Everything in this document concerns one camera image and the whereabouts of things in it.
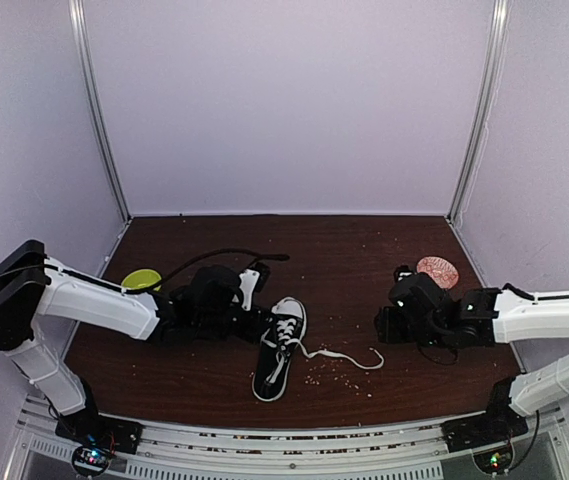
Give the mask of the white shoelace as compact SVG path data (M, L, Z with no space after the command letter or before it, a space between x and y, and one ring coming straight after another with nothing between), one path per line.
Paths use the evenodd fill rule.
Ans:
M271 374L274 376L277 376L280 372L289 366L291 363L292 355L297 349L300 350L303 357L307 360L314 359L318 356L336 360L346 360L361 370L378 370L385 365L384 356L375 348L370 348L370 351L376 355L378 362L374 365L364 365L358 362L352 356L349 356L342 352L327 349L319 349L309 352L301 338L290 336L284 336L283 338L280 338L277 335L272 335L272 331L266 331L261 336L260 343L275 350L275 367L271 372Z

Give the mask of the black white canvas sneaker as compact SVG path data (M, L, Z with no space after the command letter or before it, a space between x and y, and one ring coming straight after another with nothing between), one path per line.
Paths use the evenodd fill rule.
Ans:
M260 337L252 382L259 401L274 402L285 393L292 358L306 330L307 314L301 301L285 297L271 308Z

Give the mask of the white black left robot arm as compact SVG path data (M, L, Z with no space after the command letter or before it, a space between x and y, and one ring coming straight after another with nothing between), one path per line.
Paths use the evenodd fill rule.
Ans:
M254 297L266 284L269 256L252 252L241 272L205 266L189 284L160 292L162 280L126 288L84 274L28 240L0 263L0 352L48 400L59 422L87 444L108 433L88 383L46 344L40 317L75 320L159 346L237 336L252 342L266 313Z

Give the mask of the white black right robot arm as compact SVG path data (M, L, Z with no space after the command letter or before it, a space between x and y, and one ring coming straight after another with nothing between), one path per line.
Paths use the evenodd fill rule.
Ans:
M569 339L569 291L529 293L510 283L453 299L426 273L403 274L374 326L380 342L459 351L523 340ZM477 419L483 440L499 440L515 417L569 397L569 354L536 371L495 384Z

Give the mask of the pink patterned bowl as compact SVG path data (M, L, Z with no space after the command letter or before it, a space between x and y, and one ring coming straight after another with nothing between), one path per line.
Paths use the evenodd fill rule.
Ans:
M440 288L450 290L459 281L457 268L448 260L438 256L426 256L416 265L418 273L426 273Z

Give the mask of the green plastic bowl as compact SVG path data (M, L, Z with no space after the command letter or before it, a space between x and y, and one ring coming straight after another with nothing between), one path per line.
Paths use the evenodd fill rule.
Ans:
M128 290L148 289L151 287L155 291L161 289L159 282L162 276L153 269L138 269L129 273L121 282L121 287Z

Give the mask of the aluminium front rail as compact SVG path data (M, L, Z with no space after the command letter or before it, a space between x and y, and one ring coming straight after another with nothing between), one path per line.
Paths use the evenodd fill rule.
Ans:
M476 465L495 447L452 452L441 424L463 416L328 429L239 429L145 421L135 453L116 453L96 479L569 479L569 429L559 407L510 440L515 470L484 474ZM55 435L48 404L27 396L0 479L81 479L71 466L79 444Z

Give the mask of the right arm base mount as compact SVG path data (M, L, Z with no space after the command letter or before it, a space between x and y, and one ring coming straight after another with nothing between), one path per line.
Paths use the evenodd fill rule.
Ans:
M526 419L486 414L446 421L441 429L450 453L469 451L475 467L489 476L506 474L515 466L513 440L529 430Z

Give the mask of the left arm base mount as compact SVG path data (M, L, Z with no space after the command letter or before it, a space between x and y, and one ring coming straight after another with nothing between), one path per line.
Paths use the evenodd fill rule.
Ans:
M99 415L96 422L78 423L59 417L55 434L75 441L70 463L84 478L104 474L118 454L135 454L143 426L138 422Z

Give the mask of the right aluminium frame post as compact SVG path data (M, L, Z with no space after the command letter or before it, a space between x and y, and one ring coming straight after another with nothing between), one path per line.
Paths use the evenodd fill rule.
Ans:
M463 212L470 198L475 176L479 168L480 157L487 135L488 118L495 100L503 63L510 4L511 2L507 0L495 0L493 2L493 13L480 90L462 168L447 215L447 220L453 227L459 227L462 224Z

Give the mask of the aluminium frame post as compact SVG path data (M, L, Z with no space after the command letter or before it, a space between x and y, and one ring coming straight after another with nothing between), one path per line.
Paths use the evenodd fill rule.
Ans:
M88 36L88 28L86 24L84 2L81 0L70 0L68 2L68 6L71 28L88 101L89 117L97 142L98 152L119 216L124 223L127 223L132 219L132 215L126 201L120 175L115 164L105 116L100 101Z
M488 118L495 100L503 63L510 4L511 2L507 0L495 0L493 2L493 13L480 90L462 168L447 215L447 220L453 227L459 227L462 224L463 212L470 198L475 176L479 168L480 157L487 135Z

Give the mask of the left aluminium frame post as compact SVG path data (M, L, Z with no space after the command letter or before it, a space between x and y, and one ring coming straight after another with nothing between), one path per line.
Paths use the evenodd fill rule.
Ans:
M100 101L88 36L88 28L86 24L84 2L81 0L70 0L68 2L68 6L71 28L88 101L89 117L97 142L98 152L119 216L124 223L127 223L132 219L132 215L126 201L120 175L115 164L105 116Z

